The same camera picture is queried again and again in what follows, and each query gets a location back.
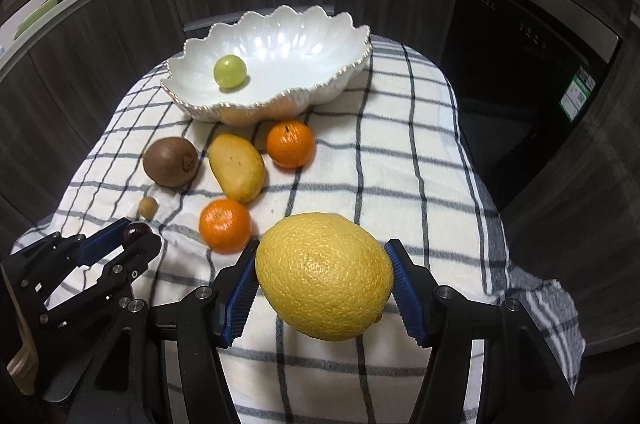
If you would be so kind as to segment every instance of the screw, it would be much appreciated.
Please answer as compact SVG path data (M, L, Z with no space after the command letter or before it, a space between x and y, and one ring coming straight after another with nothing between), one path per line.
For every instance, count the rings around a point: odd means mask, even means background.
M437 289L436 289L436 293L438 294L438 296L440 296L442 299L451 299L453 297L453 292L455 292L455 290L453 290L450 286L448 285L440 285Z
M504 305L511 311L517 312L522 308L522 305L517 299L509 298L504 302Z
M143 299L134 299L132 302L127 305L127 310L129 312L140 312L145 307L145 302Z
M204 285L202 287L196 288L194 296L196 296L196 298L198 299L207 299L210 295L212 295L212 293L213 290L211 290L211 287L207 287L206 285Z

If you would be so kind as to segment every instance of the orange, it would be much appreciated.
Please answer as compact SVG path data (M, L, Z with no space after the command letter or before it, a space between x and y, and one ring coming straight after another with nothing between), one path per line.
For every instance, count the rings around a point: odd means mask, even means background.
M315 149L313 131L297 120L279 122L267 135L267 153L282 168L304 166L311 160Z
M251 236L249 211L233 198L214 200L200 213L198 231L212 251L240 252Z

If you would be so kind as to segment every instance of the white bowl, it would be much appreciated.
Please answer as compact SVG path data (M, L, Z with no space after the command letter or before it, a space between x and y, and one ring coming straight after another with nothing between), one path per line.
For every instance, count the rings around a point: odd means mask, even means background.
M309 105L340 95L371 53L369 27L353 27L346 12L331 18L321 7L298 13L278 7L268 16L247 12L235 25L214 24L204 39L188 39L168 60L161 86L195 120L245 126L295 117ZM220 57L244 60L248 79L235 90L213 80Z

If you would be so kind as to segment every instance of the scalloped bowl rim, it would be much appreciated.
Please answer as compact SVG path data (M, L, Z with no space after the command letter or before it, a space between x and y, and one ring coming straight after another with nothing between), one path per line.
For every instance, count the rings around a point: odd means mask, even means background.
M235 104L233 102L215 102L215 103L210 104L210 105L194 105L194 104L190 104L188 102L185 102L185 101L181 100L173 91L171 91L166 86L165 83L168 80L170 80L171 78L175 78L172 75L171 67L169 66L169 61L177 60L177 59L184 59L185 56L186 56L187 44L189 42L191 42L191 41L195 41L195 42L207 41L207 39L209 39L211 33L213 32L213 29L216 28L217 26L224 25L224 26L228 26L230 28L234 28L235 26L240 25L242 20L244 20L244 18L247 17L247 16L255 15L255 16L260 16L263 19L267 19L267 18L272 17L279 10L283 10L283 9L288 9L288 10L292 11L294 14L299 15L299 16L304 15L305 13L307 13L311 9L320 9L320 10L322 10L322 13L324 14L324 16L326 18L329 18L329 19L333 19L333 18L336 18L338 16L345 16L346 15L349 18L349 23L350 23L351 28L354 28L354 30L366 29L366 31L367 31L366 36L365 36L363 54L357 60L355 60L355 61L345 65L344 67L340 68L340 70L338 70L336 73L334 73L330 77L328 77L327 80L319 82L319 83L313 85L312 87L287 88L287 89L284 89L284 90L278 92L276 95L271 97L269 100L266 100L266 101L263 101L263 102L254 102L253 104ZM354 68L357 68L359 65L361 65L367 59L367 57L369 57L369 55L371 55L372 45L371 45L371 40L370 40L370 33L371 33L371 29L370 29L369 25L361 25L361 26L358 26L357 28L354 27L353 26L353 18L351 17L350 13L348 13L348 12L340 12L340 14L336 14L335 16L328 16L326 11L319 5L311 6L308 9L304 10L304 12L296 12L293 8L289 7L288 5L281 5L281 6L277 7L272 13L267 14L267 15L263 15L263 14L261 14L259 12L255 12L254 10L248 10L247 12L242 14L240 19L236 23L234 23L232 25L229 25L228 23L222 23L222 22L213 23L211 25L210 29L209 29L209 33L207 34L207 36L205 38L202 38L202 39L190 38L190 39L187 39L186 41L184 41L184 45L183 45L183 48L182 48L182 53L180 55L177 55L177 56L174 56L174 57L170 57L167 60L167 62L165 63L166 64L166 68L167 68L167 70L169 72L169 77L161 79L160 86L169 95L169 97L171 97L171 99L174 100L175 103L179 104L182 107L185 107L187 109L193 109L195 111L213 111L213 110L220 109L220 108L233 108L233 109L239 109L239 110L253 110L253 109L256 109L256 108L267 107L267 106L273 104L274 102L276 102L278 99L281 99L282 97L290 95L292 93L308 92L308 93L311 94L315 90L318 90L320 88L323 88L323 87L331 84L334 80L338 79L341 75L345 74L347 71L354 70Z

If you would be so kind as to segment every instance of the plaid cloth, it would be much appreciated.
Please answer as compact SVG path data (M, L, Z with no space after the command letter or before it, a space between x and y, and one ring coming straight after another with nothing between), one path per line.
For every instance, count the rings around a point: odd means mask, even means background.
M300 116L317 137L314 160L285 172L265 158L268 179L249 206L256 234L295 213L339 213L381 243L398 237L415 263L430 268L470 299L518 298L527 308L572 387L584 349L577 312L555 281L514 267L502 224L487 190L460 144L456 99L448 81L414 50L373 38L367 70L329 104ZM206 149L231 131L264 154L272 123L244 129L190 120L159 87L164 64L124 97L113 119L69 184L52 218L23 235L15 250L59 230L91 235L132 216L143 195L159 202L152 228L161 255L134 282L152 305L177 301L211 283L237 255L207 251L196 231L202 208L220 197ZM161 137L182 136L200 150L194 181L173 191L152 184L141 155ZM54 306L92 285L102 265L70 274L48 301ZM174 422L187 422L180 396L175 344L168 344ZM482 372L482 341L474 343L464 422L474 422ZM411 415L430 351L416 346L389 299L382 320L355 340L328 343L304 336L276 316L258 291L244 335L220 350L226 379L247 423L404 423Z

